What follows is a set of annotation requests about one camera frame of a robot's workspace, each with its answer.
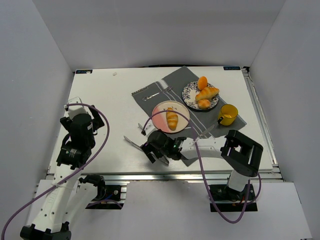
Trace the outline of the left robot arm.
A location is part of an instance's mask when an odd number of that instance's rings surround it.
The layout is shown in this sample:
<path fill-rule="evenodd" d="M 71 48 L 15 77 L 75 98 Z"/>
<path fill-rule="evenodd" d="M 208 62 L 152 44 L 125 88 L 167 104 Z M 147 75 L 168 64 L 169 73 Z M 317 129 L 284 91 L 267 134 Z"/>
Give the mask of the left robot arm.
<path fill-rule="evenodd" d="M 67 130 L 56 163 L 52 186 L 31 225 L 21 229 L 23 240 L 69 240 L 71 228 L 87 205 L 105 194 L 102 176 L 90 174 L 82 178 L 82 167 L 95 147 L 95 132 L 105 124 L 102 114 L 92 105 L 90 111 L 79 106 L 68 107 L 68 116 L 60 119 Z"/>

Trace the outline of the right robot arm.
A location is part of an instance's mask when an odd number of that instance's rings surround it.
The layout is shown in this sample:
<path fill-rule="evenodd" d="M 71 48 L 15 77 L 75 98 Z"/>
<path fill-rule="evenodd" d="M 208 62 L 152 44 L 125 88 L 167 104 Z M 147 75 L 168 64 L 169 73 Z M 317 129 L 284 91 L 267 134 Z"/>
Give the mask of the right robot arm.
<path fill-rule="evenodd" d="M 171 138 L 161 130 L 149 134 L 141 150 L 154 163 L 163 157 L 172 160 L 224 159 L 231 167 L 226 189 L 241 193 L 251 178 L 258 176 L 263 147 L 237 130 L 218 138 Z"/>

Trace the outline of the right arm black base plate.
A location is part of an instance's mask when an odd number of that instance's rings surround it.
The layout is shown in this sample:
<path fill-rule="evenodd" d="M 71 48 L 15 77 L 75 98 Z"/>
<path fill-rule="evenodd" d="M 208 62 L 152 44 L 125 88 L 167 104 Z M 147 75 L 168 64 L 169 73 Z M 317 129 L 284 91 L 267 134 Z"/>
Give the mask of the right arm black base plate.
<path fill-rule="evenodd" d="M 219 210 L 222 213 L 241 212 L 245 204 L 247 194 L 247 184 L 243 191 L 238 192 L 229 188 L 226 184 L 209 185 L 210 193 Z M 256 193 L 252 184 L 250 184 L 246 212 L 257 212 Z"/>

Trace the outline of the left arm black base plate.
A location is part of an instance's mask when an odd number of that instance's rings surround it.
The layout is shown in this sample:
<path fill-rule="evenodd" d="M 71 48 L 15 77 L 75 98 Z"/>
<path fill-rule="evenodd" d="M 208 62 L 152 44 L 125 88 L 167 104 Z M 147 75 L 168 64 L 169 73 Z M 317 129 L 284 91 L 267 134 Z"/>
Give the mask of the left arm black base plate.
<path fill-rule="evenodd" d="M 96 197 L 87 205 L 86 209 L 120 210 L 124 205 L 127 187 L 118 183 L 107 183 L 100 175 L 90 174 L 80 178 L 81 184 L 93 185 Z"/>

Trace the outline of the long bread roll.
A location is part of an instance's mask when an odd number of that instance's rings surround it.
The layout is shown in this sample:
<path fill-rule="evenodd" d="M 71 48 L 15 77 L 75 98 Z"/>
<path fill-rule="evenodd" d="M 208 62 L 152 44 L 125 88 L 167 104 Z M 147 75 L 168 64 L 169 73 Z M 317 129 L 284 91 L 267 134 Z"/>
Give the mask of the long bread roll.
<path fill-rule="evenodd" d="M 175 131 L 178 125 L 178 115 L 173 112 L 173 108 L 168 107 L 166 112 L 166 121 L 170 130 Z"/>

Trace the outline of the metal serving tongs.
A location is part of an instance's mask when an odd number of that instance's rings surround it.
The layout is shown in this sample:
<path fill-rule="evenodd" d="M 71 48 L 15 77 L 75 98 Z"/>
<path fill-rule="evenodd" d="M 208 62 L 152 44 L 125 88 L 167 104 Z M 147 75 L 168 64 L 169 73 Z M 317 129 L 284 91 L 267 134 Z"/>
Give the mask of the metal serving tongs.
<path fill-rule="evenodd" d="M 142 130 L 143 126 L 138 123 L 138 127 Z M 147 158 L 150 160 L 150 162 L 153 164 L 156 161 L 161 162 L 164 166 L 168 167 L 169 166 L 169 160 L 166 156 L 161 155 L 160 156 L 160 152 L 157 151 L 153 146 L 151 146 L 150 144 L 148 145 L 147 143 L 144 143 L 142 145 L 138 145 L 136 143 L 134 143 L 132 140 L 130 140 L 128 137 L 126 137 L 125 135 L 123 136 L 123 138 L 130 143 L 133 147 L 135 147 L 136 149 L 138 149 L 139 151 L 143 152 Z"/>

